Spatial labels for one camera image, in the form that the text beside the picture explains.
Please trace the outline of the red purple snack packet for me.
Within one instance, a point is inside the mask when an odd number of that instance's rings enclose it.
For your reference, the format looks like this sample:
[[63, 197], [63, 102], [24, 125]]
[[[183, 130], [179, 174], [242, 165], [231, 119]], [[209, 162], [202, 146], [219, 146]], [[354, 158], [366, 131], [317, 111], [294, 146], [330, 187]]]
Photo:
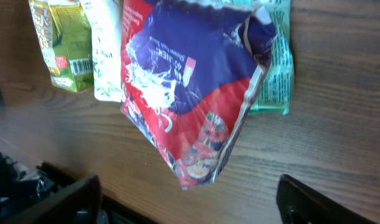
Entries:
[[276, 36], [257, 1], [124, 2], [121, 110], [183, 189], [212, 183], [223, 170]]

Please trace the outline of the teal wet wipes packet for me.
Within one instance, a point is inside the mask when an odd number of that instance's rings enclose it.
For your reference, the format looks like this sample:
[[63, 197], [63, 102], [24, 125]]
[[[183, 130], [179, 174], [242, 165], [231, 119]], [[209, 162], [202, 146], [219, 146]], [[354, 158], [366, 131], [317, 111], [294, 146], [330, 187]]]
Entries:
[[294, 60], [289, 47], [291, 1], [232, 0], [230, 3], [240, 9], [251, 9], [257, 3], [262, 4], [268, 10], [277, 31], [271, 48], [271, 65], [249, 112], [286, 115], [294, 87]]

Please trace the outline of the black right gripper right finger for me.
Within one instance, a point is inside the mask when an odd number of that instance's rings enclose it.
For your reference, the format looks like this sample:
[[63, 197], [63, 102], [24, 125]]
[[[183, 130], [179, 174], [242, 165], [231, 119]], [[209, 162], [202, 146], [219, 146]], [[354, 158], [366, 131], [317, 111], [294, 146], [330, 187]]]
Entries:
[[287, 174], [280, 176], [276, 203], [284, 224], [374, 223]]

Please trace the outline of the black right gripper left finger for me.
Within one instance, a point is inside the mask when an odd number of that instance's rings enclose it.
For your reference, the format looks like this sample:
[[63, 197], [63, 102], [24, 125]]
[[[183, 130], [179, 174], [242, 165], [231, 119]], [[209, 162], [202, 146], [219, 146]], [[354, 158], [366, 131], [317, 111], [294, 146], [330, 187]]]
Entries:
[[89, 175], [34, 206], [3, 220], [3, 224], [70, 223], [87, 208], [88, 222], [96, 224], [102, 203], [100, 178]]

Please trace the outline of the white cream tube gold cap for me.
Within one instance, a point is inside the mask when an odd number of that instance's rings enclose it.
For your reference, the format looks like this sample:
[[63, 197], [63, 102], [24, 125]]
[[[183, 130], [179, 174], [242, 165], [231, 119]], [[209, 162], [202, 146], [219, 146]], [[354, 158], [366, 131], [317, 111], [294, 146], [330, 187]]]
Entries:
[[91, 26], [95, 98], [120, 102], [122, 0], [81, 0]]

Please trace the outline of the green tea box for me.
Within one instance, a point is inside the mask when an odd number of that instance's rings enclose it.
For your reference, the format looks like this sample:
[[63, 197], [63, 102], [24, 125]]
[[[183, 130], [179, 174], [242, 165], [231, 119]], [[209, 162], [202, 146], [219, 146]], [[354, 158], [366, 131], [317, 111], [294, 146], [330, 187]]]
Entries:
[[28, 0], [52, 85], [72, 92], [94, 84], [91, 26], [72, 0]]

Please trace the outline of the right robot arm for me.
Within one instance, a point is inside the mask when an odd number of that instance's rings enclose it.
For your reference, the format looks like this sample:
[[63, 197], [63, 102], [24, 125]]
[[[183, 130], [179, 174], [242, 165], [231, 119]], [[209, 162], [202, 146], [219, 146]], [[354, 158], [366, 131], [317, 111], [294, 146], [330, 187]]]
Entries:
[[[283, 174], [276, 203], [283, 223], [361, 223], [370, 220]], [[0, 223], [152, 223], [101, 192], [100, 178], [73, 180], [50, 164], [34, 177], [0, 153]]]

